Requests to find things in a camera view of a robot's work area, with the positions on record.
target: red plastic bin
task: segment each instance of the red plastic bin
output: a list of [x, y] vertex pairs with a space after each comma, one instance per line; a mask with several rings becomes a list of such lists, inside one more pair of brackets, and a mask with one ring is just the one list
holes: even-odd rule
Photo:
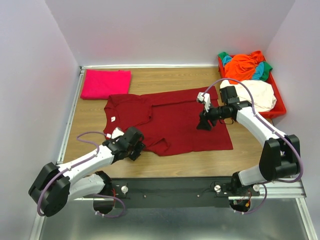
[[[221, 78], [225, 78], [226, 77], [225, 69], [222, 65], [222, 60], [220, 59], [220, 57], [218, 57], [218, 61], [219, 61], [218, 71], [220, 72], [220, 76], [221, 76]], [[260, 114], [265, 119], [274, 119], [276, 117], [279, 117], [281, 115], [286, 114], [287, 110], [286, 110], [284, 102], [282, 101], [281, 95], [280, 95], [279, 90], [277, 88], [276, 82], [275, 82], [274, 78], [272, 77], [271, 72], [269, 73], [269, 78], [266, 80], [266, 82], [268, 84], [271, 84], [271, 86], [273, 88], [274, 96], [276, 98], [276, 104], [272, 110], [260, 112]]]

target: green cloth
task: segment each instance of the green cloth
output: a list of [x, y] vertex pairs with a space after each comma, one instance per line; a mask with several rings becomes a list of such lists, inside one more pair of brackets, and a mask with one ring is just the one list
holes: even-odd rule
[[221, 60], [224, 59], [225, 56], [229, 56], [229, 54], [226, 53], [225, 51], [223, 51], [223, 52], [221, 52], [221, 53], [218, 54], [218, 57], [219, 57]]
[[270, 66], [270, 64], [267, 63], [266, 61], [263, 61], [263, 64], [264, 64], [264, 70], [263, 70], [262, 76], [260, 77], [260, 80], [265, 82], [269, 78], [269, 72], [272, 70], [272, 66]]

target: white cloth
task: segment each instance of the white cloth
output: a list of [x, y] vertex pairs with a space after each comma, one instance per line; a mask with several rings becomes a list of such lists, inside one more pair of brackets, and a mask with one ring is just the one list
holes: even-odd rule
[[[253, 96], [254, 107], [259, 113], [268, 112], [275, 107], [277, 99], [269, 83], [260, 80], [243, 80], [241, 82], [250, 90]], [[230, 84], [228, 80], [224, 80], [220, 88], [228, 86], [235, 87], [236, 94], [240, 98], [240, 101], [247, 100], [252, 103], [247, 90], [241, 84]]]

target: wooden table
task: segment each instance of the wooden table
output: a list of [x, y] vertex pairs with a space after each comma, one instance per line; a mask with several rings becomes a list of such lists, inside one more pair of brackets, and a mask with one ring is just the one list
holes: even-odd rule
[[[207, 87], [220, 78], [218, 68], [215, 67], [133, 68], [130, 71], [132, 80], [129, 93], [137, 95]], [[94, 150], [94, 146], [79, 142], [76, 137], [83, 132], [104, 130], [107, 122], [104, 112], [106, 103], [106, 100], [78, 99], [64, 163]], [[112, 178], [230, 176], [258, 164], [262, 147], [253, 135], [237, 122], [227, 125], [227, 129], [233, 150], [190, 152], [173, 156], [157, 156], [144, 151], [136, 161], [121, 160], [101, 170]], [[99, 144], [104, 141], [104, 137], [98, 134], [89, 134], [85, 139]]]

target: purple cable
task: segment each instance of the purple cable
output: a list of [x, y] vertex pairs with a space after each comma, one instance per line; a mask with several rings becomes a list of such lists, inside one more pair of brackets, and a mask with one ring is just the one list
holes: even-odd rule
[[291, 150], [293, 151], [295, 157], [297, 158], [298, 163], [299, 163], [299, 166], [300, 166], [299, 175], [298, 175], [295, 179], [293, 179], [293, 180], [281, 180], [281, 179], [278, 179], [277, 181], [278, 181], [278, 182], [282, 182], [282, 183], [295, 183], [295, 182], [299, 181], [299, 180], [301, 179], [302, 175], [304, 174], [304, 165], [303, 165], [303, 163], [302, 163], [302, 161], [301, 161], [301, 158], [300, 158], [299, 153], [297, 152], [297, 150], [294, 148], [294, 146], [293, 146], [285, 137], [283, 137], [283, 136], [282, 136], [279, 132], [277, 132], [273, 127], [271, 127], [269, 124], [267, 124], [267, 123], [260, 117], [260, 115], [256, 113], [254, 98], [253, 98], [250, 90], [247, 88], [246, 85], [244, 85], [244, 84], [243, 84], [241, 81], [239, 81], [239, 80], [236, 80], [236, 79], [233, 79], [233, 78], [224, 77], [224, 78], [221, 78], [221, 79], [215, 81], [214, 83], [212, 83], [212, 84], [204, 91], [203, 95], [206, 94], [206, 93], [210, 90], [210, 88], [212, 88], [212, 86], [214, 86], [214, 85], [217, 84], [218, 82], [221, 82], [221, 81], [224, 81], [224, 80], [235, 81], [235, 82], [241, 84], [241, 85], [245, 88], [245, 90], [248, 92], [248, 94], [249, 94], [249, 96], [250, 96], [250, 99], [251, 99], [252, 112], [253, 112], [254, 116], [255, 116], [263, 125], [265, 125], [271, 132], [273, 132], [277, 137], [281, 138], [281, 139], [291, 148]]
[[114, 219], [114, 218], [121, 217], [121, 216], [123, 216], [123, 215], [125, 214], [125, 212], [126, 212], [126, 205], [125, 205], [125, 203], [124, 203], [120, 198], [117, 198], [117, 197], [115, 197], [115, 196], [106, 196], [106, 195], [100, 195], [100, 194], [95, 194], [94, 196], [95, 196], [95, 197], [99, 197], [99, 198], [114, 199], [114, 200], [118, 201], [119, 203], [121, 203], [121, 205], [122, 205], [122, 211], [121, 211], [119, 214], [117, 214], [117, 215], [107, 215], [107, 214], [103, 214], [103, 213], [101, 213], [101, 212], [99, 212], [99, 211], [96, 211], [96, 212], [95, 212], [96, 215], [102, 216], [103, 218], [105, 217], [105, 218]]
[[40, 216], [44, 216], [44, 214], [41, 212], [41, 204], [42, 204], [42, 201], [44, 199], [44, 196], [45, 196], [45, 193], [47, 192], [47, 190], [50, 188], [50, 186], [52, 185], [53, 182], [55, 182], [55, 180], [57, 180], [61, 175], [63, 175], [64, 173], [66, 173], [67, 171], [71, 170], [72, 168], [74, 167], [77, 167], [91, 159], [93, 159], [100, 151], [99, 149], [99, 145], [96, 144], [95, 142], [93, 141], [88, 141], [88, 140], [83, 140], [83, 139], [80, 139], [80, 137], [82, 137], [83, 135], [86, 135], [86, 134], [101, 134], [101, 135], [104, 135], [105, 137], [107, 136], [106, 134], [104, 134], [103, 132], [99, 132], [99, 131], [87, 131], [87, 132], [84, 132], [84, 133], [81, 133], [79, 136], [76, 137], [76, 139], [80, 142], [83, 142], [83, 143], [87, 143], [87, 144], [92, 144], [92, 145], [95, 145], [96, 147], [96, 154], [78, 162], [78, 163], [75, 163], [73, 165], [71, 165], [70, 169], [69, 168], [66, 168], [64, 170], [62, 170], [61, 172], [59, 172], [57, 175], [55, 175], [48, 183], [47, 185], [44, 187], [44, 189], [42, 190], [41, 194], [40, 194], [40, 197], [39, 197], [39, 200], [37, 202], [37, 206], [36, 206], [36, 211], [37, 213], [40, 215]]

